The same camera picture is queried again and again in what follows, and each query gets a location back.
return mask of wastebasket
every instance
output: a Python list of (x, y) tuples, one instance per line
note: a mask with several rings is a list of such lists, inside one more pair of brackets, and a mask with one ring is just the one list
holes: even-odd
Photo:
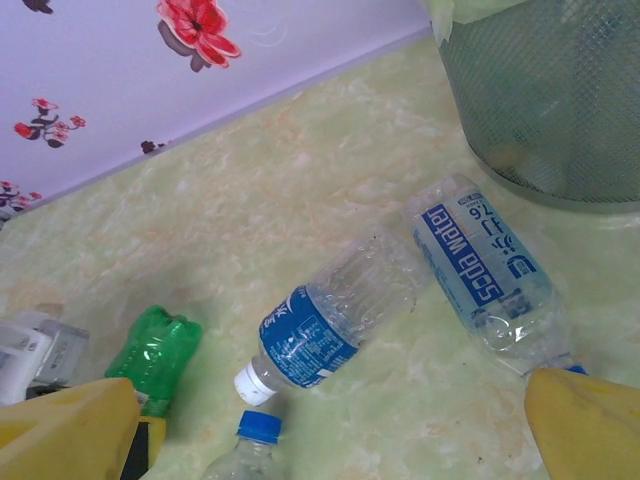
[(640, 209), (640, 2), (529, 0), (440, 54), (481, 164), (554, 206)]

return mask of water bottle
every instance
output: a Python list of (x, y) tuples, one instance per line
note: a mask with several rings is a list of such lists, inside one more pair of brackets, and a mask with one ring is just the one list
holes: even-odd
[(428, 278), (419, 253), (389, 229), (367, 230), (262, 321), (260, 352), (236, 376), (236, 390), (259, 406), (286, 385), (318, 385), (376, 327), (411, 310)]
[(571, 358), (560, 295), (476, 184), (448, 177), (404, 213), (458, 318), (501, 363), (523, 376), (539, 366), (584, 373)]
[(238, 426), (238, 443), (207, 467), (202, 480), (282, 480), (272, 451), (280, 436), (280, 419), (246, 411)]

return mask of crushed plastic bottle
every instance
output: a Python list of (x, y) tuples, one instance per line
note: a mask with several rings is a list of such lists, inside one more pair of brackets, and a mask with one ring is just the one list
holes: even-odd
[(246, 411), (238, 426), (238, 443), (215, 460), (202, 480), (282, 480), (280, 466), (273, 458), (281, 421), (272, 415)]
[(202, 337), (202, 328), (181, 315), (154, 305), (129, 330), (127, 343), (105, 377), (131, 380), (142, 415), (162, 417)]
[(404, 213), (458, 318), (501, 363), (523, 376), (539, 366), (584, 373), (571, 357), (562, 298), (476, 184), (448, 177)]
[(376, 327), (412, 310), (428, 279), (417, 252), (386, 227), (369, 229), (262, 321), (260, 352), (236, 376), (236, 390), (259, 406), (287, 385), (318, 385)]

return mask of green marble floor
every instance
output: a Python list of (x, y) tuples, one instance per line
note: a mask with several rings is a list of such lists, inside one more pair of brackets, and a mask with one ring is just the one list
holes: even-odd
[[(576, 357), (640, 386), (640, 216), (551, 210), (493, 183), (430, 41), (12, 220), (0, 235), (0, 310), (63, 304), (63, 320), (92, 334), (78, 382), (101, 375), (151, 304), (201, 322), (145, 477), (196, 479), (235, 442), (245, 405), (233, 377), (263, 316), (361, 229), (453, 172), (480, 184), (548, 270)], [(292, 480), (543, 479), (523, 392), (433, 284), (329, 381), (265, 409), (284, 418)]]

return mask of bottle label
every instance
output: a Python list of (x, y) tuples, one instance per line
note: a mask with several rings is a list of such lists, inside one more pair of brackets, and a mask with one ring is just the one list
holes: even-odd
[(305, 286), (262, 321), (260, 340), (278, 369), (303, 388), (322, 382), (358, 351), (331, 328)]
[(143, 417), (164, 417), (167, 413), (171, 400), (166, 398), (149, 397), (148, 395), (146, 397), (144, 404), (141, 404), (140, 415)]
[(138, 405), (140, 405), (140, 408), (142, 409), (149, 401), (149, 395), (147, 395), (146, 393), (140, 392), (139, 390), (136, 390), (135, 392), (136, 392), (136, 400), (138, 400)]
[(491, 304), (511, 319), (533, 310), (525, 282), (551, 295), (547, 275), (478, 190), (435, 205), (421, 217), (414, 240), (467, 328), (478, 328)]

